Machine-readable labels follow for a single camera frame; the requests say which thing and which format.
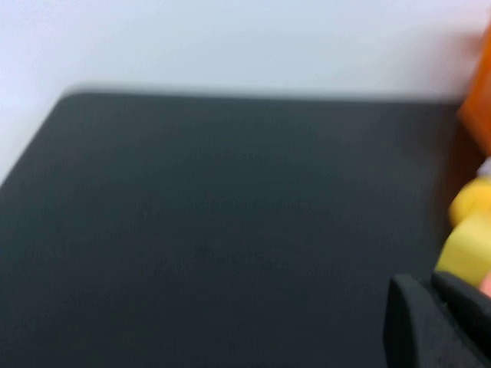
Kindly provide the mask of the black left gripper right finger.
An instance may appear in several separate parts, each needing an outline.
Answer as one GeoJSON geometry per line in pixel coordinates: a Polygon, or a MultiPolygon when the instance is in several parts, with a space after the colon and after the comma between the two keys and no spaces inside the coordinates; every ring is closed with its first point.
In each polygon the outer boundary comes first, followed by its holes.
{"type": "Polygon", "coordinates": [[[437,315],[431,318],[435,367],[490,366],[490,297],[447,271],[431,276],[437,315]]]}

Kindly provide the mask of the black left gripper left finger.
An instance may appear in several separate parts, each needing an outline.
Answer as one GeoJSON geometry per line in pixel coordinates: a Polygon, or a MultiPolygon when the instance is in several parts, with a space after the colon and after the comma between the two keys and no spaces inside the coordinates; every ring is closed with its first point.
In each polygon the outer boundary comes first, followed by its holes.
{"type": "Polygon", "coordinates": [[[408,274],[390,280],[383,342],[388,367],[482,366],[482,353],[435,289],[408,274]]]}

